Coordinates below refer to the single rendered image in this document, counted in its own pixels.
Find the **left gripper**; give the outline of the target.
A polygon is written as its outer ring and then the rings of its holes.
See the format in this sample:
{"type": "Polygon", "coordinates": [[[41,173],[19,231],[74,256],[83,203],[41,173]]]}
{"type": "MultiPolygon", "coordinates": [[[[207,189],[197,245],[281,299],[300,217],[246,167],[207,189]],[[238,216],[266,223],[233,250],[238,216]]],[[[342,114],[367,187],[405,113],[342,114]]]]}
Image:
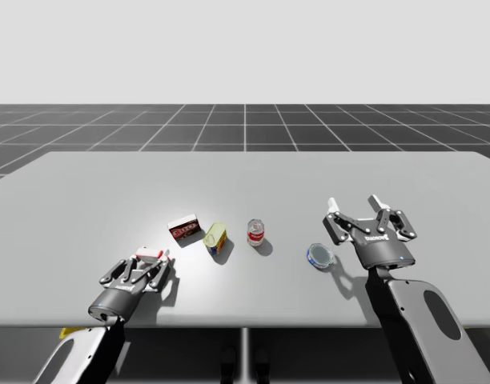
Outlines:
{"type": "Polygon", "coordinates": [[[148,282],[131,279],[131,273],[139,262],[136,257],[118,261],[99,279],[102,286],[112,283],[88,307],[88,314],[101,322],[107,322],[109,318],[128,322],[145,293],[161,292],[167,284],[172,270],[170,253],[165,250],[159,260],[150,265],[148,282]]]}

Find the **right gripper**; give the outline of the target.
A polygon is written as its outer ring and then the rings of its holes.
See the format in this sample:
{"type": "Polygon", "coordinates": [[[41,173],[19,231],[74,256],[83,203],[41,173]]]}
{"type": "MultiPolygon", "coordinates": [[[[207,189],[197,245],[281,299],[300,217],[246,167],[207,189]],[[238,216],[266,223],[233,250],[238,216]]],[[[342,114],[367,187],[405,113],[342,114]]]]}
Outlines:
{"type": "Polygon", "coordinates": [[[323,224],[334,244],[352,242],[365,270],[414,265],[416,260],[404,242],[416,239],[417,234],[405,213],[382,203],[375,194],[368,198],[368,203],[376,212],[376,219],[358,220],[342,214],[336,200],[328,199],[323,224]]]}

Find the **red and white carton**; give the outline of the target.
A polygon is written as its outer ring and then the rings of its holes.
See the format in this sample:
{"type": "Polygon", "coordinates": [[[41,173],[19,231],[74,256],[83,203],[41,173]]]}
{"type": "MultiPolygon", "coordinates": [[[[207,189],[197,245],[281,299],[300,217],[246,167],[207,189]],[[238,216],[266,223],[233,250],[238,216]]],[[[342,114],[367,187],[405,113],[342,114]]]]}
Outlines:
{"type": "Polygon", "coordinates": [[[162,250],[155,250],[146,247],[138,248],[135,252],[135,257],[145,264],[154,264],[163,256],[162,250]]]}

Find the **blue flat can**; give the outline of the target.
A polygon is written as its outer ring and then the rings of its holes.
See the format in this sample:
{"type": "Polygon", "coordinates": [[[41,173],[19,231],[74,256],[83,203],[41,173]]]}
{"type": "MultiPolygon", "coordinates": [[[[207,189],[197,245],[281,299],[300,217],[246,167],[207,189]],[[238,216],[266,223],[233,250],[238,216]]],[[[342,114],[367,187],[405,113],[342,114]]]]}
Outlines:
{"type": "Polygon", "coordinates": [[[334,254],[325,245],[313,243],[307,249],[307,260],[315,268],[324,270],[334,262],[334,254]]]}

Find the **brown and red carton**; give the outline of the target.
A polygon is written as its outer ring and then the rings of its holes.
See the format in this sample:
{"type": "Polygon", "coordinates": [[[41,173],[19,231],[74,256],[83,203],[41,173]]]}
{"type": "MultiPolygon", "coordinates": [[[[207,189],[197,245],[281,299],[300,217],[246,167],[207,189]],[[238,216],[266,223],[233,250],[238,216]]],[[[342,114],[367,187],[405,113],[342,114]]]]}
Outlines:
{"type": "Polygon", "coordinates": [[[199,224],[195,214],[189,214],[183,218],[169,222],[167,225],[172,238],[181,247],[188,246],[201,240],[205,232],[199,224]]]}

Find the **green and blue rectangular can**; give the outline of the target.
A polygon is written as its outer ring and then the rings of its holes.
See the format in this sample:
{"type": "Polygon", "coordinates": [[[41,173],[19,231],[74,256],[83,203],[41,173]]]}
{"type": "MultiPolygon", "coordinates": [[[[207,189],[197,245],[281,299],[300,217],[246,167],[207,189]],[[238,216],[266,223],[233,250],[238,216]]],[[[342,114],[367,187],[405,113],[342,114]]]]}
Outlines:
{"type": "Polygon", "coordinates": [[[227,240],[227,228],[224,223],[214,222],[203,238],[203,244],[211,256],[219,254],[227,240]]]}

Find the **red and white can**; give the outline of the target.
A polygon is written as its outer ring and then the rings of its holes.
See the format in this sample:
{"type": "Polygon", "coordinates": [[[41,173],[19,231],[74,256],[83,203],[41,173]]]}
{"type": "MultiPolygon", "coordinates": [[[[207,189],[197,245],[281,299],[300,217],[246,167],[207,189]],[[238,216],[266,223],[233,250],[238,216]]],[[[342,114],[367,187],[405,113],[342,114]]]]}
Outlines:
{"type": "Polygon", "coordinates": [[[264,239],[264,223],[253,218],[247,224],[247,242],[251,246],[261,246],[264,239]]]}

